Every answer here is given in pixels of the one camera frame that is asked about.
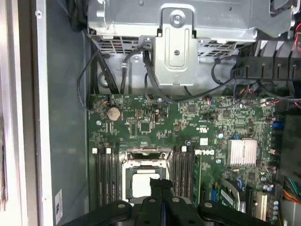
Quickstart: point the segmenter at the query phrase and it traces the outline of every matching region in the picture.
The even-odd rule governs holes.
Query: metal bracket
[[[154,67],[160,85],[193,85],[198,66],[198,40],[190,9],[162,10],[162,33],[155,40]]]

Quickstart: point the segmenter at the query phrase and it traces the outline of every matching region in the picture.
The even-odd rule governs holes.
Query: metal frame
[[[28,225],[17,0],[0,1],[0,77],[8,202],[1,222]]]

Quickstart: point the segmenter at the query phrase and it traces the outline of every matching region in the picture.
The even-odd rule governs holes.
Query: heatsink
[[[227,165],[253,166],[256,164],[256,152],[256,140],[229,140]]]

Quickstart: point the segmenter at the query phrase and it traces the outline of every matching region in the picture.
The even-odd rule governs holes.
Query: yellow wire
[[[285,193],[288,197],[290,197],[290,198],[296,200],[296,199],[295,199],[294,197],[292,197],[286,190],[284,190],[284,193]]]

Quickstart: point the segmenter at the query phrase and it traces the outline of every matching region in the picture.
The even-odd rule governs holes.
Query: integrated circuit chip
[[[256,177],[256,173],[254,173],[254,172],[249,172],[248,179],[249,179],[250,181],[254,181],[254,180],[255,180],[255,177]]]
[[[188,105],[188,113],[195,113],[196,106],[195,105]]]
[[[141,132],[150,132],[151,131],[151,125],[149,122],[141,122],[140,127]]]
[[[222,117],[223,117],[224,119],[230,118],[230,110],[224,110],[224,111],[222,112]]]

